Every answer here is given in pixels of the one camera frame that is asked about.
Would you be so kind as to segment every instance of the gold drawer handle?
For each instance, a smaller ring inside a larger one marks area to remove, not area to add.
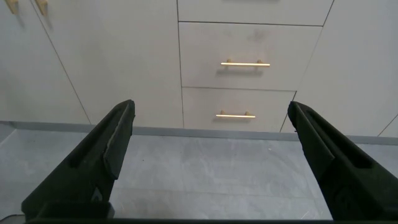
[[[254,66],[254,67],[270,67],[271,64],[263,63],[261,60],[258,60],[257,63],[237,63],[232,62],[231,59],[228,59],[226,62],[222,62],[223,66]]]
[[[47,16],[47,4],[48,4],[47,0],[35,0],[35,1],[37,4],[37,7],[40,10],[40,13],[43,16]]]
[[[256,116],[250,114],[248,111],[244,115],[231,115],[231,114],[225,114],[225,112],[221,110],[221,113],[216,114],[216,116],[222,118],[256,118]]]
[[[18,0],[6,0],[6,4],[8,8],[10,9],[11,13],[16,15],[18,14],[18,9],[16,4],[18,3]]]

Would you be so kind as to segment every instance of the white cabinet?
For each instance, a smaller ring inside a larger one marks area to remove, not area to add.
[[[398,113],[397,11],[396,0],[335,0],[295,101],[344,134],[380,134]]]
[[[180,21],[322,26],[332,0],[178,0]]]
[[[30,1],[0,1],[0,120],[88,123]]]
[[[184,87],[297,90],[321,27],[180,22]],[[221,62],[270,67],[224,67]]]
[[[93,124],[132,99],[135,126],[183,127],[176,1],[51,0],[40,19]]]
[[[294,92],[183,88],[182,96],[185,128],[279,132]]]

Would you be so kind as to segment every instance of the tile floor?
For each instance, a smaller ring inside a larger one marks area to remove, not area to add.
[[[0,219],[86,133],[15,130],[0,143]],[[360,145],[398,175],[398,146]],[[111,203],[115,217],[331,219],[299,142],[132,136]]]

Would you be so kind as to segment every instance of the drawer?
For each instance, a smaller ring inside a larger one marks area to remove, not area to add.
[[[279,132],[292,91],[182,88],[184,128]],[[218,117],[245,115],[255,118]]]
[[[180,22],[182,86],[297,90],[321,27]],[[227,67],[221,62],[270,67]]]
[[[178,0],[180,21],[323,26],[332,0]]]

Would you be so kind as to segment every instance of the baseboard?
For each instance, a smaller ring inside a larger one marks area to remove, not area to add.
[[[30,122],[10,122],[16,129],[29,129],[40,131],[67,131],[67,132],[90,132],[94,124],[58,124],[58,123],[30,123]],[[296,133],[269,133],[254,131],[217,131],[201,129],[183,128],[147,128],[133,127],[132,133],[135,135],[153,136],[181,136],[196,138],[231,138],[231,139],[263,139],[279,141],[298,141]],[[348,136],[353,142],[358,144],[386,144],[398,145],[398,138],[385,138],[373,136]]]

